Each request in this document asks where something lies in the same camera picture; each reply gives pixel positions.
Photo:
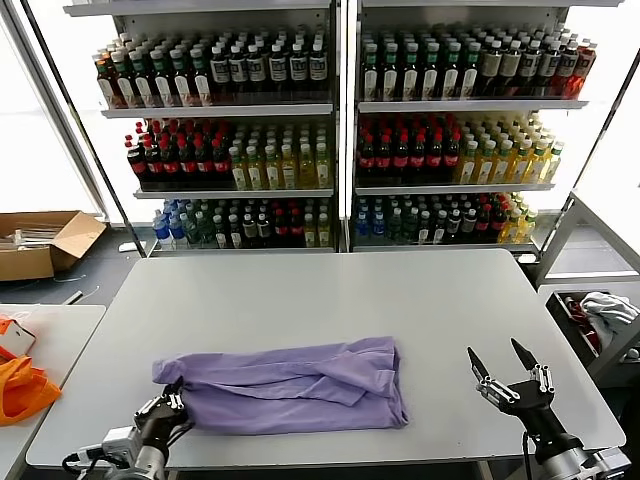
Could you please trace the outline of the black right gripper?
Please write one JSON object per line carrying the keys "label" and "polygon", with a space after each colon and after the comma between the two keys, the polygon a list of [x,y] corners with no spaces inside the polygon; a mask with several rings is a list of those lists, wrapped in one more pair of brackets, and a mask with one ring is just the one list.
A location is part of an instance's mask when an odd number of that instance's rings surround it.
{"label": "black right gripper", "polygon": [[490,375],[475,351],[468,347],[477,390],[490,403],[499,403],[498,409],[502,413],[521,421],[528,437],[534,442],[536,453],[563,453],[582,448],[582,441],[565,430],[551,408],[555,385],[550,367],[538,362],[534,354],[515,338],[510,341],[529,374],[529,380],[505,385]]}

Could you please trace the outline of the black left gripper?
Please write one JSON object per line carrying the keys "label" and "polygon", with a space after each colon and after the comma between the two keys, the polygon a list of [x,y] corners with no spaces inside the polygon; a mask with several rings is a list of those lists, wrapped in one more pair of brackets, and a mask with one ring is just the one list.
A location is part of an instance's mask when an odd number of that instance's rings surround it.
{"label": "black left gripper", "polygon": [[167,453],[173,431],[188,423],[188,413],[182,400],[183,386],[184,379],[180,376],[166,385],[166,394],[152,398],[134,413],[143,446]]}

